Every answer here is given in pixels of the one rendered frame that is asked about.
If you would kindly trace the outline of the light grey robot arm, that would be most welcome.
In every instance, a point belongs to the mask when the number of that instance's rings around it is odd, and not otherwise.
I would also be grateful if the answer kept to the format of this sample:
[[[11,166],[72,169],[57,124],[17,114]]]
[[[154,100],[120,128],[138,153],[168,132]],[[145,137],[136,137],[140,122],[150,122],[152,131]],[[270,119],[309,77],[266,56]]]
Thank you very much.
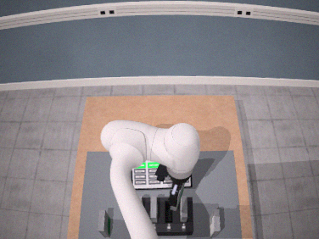
[[[103,128],[101,143],[114,157],[110,181],[131,239],[159,239],[132,184],[131,171],[148,160],[159,164],[157,181],[169,180],[169,174],[180,180],[188,178],[199,159],[198,132],[187,123],[159,128],[131,120],[114,120]]]

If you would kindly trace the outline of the black-framed status screen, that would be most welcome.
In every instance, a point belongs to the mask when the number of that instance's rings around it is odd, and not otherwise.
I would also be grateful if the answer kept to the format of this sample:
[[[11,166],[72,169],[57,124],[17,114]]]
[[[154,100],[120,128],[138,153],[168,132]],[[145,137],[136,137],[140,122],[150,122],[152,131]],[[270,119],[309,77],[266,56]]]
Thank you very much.
[[[172,189],[172,180],[157,181],[155,175],[159,164],[146,160],[140,167],[132,169],[131,178],[132,184],[136,190],[158,190],[158,189]],[[192,175],[189,180],[185,182],[184,188],[193,187]]]

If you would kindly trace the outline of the grey flat mat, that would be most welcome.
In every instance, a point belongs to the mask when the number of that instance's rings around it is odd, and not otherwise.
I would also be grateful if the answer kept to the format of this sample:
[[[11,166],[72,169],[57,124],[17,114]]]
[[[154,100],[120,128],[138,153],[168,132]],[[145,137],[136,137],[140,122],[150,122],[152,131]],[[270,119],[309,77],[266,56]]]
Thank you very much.
[[[109,152],[89,152],[83,181],[78,239],[131,239],[110,183]],[[200,151],[192,172],[193,187],[182,196],[193,198],[193,234],[159,239],[242,239],[238,184],[233,150]],[[136,190],[142,197],[170,197],[171,189]],[[110,238],[98,231],[99,210],[111,218]],[[209,217],[220,210],[221,231],[210,238]]]

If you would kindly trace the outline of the black drive dock housing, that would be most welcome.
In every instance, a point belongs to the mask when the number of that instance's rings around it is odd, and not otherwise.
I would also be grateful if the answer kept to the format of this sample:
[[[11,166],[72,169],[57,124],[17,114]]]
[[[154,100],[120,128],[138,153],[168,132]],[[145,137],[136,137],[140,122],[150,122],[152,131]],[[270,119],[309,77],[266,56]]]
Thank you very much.
[[[142,197],[143,206],[145,207],[150,218],[150,197]],[[152,222],[158,236],[191,236],[193,234],[193,198],[187,198],[187,222],[181,222],[180,219],[180,202],[176,211],[173,210],[173,222],[171,218],[170,204],[168,197],[157,197],[158,218],[157,222]],[[166,207],[166,221],[165,221]],[[150,218],[151,219],[151,218]]]

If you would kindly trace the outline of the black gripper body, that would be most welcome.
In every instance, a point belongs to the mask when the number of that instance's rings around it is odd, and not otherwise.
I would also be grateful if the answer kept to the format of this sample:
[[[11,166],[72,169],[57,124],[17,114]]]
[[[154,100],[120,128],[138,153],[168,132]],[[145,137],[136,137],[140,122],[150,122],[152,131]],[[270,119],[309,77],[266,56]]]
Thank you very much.
[[[170,179],[173,181],[173,186],[177,185],[177,188],[182,184],[182,183],[185,183],[189,180],[190,176],[186,179],[176,179],[176,178],[173,178],[172,176],[170,176],[169,174],[169,177]]]

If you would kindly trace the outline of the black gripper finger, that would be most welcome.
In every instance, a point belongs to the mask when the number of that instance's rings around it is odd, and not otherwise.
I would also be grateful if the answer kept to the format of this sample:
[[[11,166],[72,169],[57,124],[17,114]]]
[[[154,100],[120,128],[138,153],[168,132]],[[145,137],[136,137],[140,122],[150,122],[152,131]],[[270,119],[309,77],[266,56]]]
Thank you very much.
[[[183,183],[178,188],[177,188],[177,185],[175,185],[173,189],[173,182],[172,182],[172,186],[171,186],[172,189],[170,190],[170,197],[168,198],[169,200],[168,204],[170,204],[171,206],[174,206],[174,207],[177,206],[177,197],[178,197],[179,191],[182,189],[182,185]]]

